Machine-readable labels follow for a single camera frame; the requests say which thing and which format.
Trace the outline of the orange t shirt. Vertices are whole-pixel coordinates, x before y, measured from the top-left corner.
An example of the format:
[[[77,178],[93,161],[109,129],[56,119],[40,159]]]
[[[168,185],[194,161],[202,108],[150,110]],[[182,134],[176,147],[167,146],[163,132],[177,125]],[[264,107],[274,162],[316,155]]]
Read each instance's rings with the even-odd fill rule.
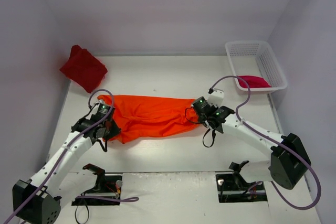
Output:
[[[196,129],[193,99],[149,97],[137,95],[99,95],[107,105],[114,105],[113,119],[121,132],[109,140],[122,144],[138,138],[162,138]]]

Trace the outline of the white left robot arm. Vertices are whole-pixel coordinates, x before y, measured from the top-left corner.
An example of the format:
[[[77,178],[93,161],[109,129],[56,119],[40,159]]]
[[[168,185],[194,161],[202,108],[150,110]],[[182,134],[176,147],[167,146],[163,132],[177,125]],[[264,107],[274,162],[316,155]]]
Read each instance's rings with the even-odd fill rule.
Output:
[[[81,156],[99,143],[107,151],[108,140],[120,129],[113,120],[113,106],[100,103],[90,119],[81,118],[52,158],[29,180],[19,180],[12,189],[14,215],[29,223],[54,223],[62,208],[82,193],[99,192],[105,186],[105,171],[92,164],[81,172],[72,168]]]

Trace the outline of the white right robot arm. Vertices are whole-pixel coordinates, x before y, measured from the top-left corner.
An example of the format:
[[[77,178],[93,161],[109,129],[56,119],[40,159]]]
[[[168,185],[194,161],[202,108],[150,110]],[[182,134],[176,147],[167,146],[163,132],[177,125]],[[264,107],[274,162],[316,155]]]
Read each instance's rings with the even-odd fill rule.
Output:
[[[238,188],[254,182],[275,182],[282,188],[292,190],[308,170],[303,162],[310,159],[301,139],[295,134],[287,136],[267,131],[250,122],[244,124],[234,110],[210,105],[204,97],[192,103],[198,121],[213,134],[228,134],[247,143],[263,153],[267,160],[260,162],[232,162],[232,181]]]

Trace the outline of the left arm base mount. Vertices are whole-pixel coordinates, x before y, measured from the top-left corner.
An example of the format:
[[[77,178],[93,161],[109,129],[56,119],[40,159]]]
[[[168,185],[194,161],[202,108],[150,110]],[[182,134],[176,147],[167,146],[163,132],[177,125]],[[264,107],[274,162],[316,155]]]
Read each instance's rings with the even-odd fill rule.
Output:
[[[121,199],[122,175],[110,174],[96,165],[87,164],[83,170],[89,170],[97,177],[96,184],[93,188],[82,193],[84,196],[97,196],[105,199]],[[116,201],[107,201],[97,198],[75,199],[72,206],[119,206]]]

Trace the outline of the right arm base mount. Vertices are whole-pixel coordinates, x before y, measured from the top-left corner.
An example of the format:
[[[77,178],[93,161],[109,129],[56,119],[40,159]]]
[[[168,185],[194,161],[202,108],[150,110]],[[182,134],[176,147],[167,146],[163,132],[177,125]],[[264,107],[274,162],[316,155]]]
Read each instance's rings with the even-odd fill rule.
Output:
[[[216,186],[219,203],[247,203],[247,202],[266,202],[267,195],[263,182],[255,185],[256,182],[246,182],[240,174],[249,161],[240,164],[232,162],[229,166],[230,171],[216,173]]]

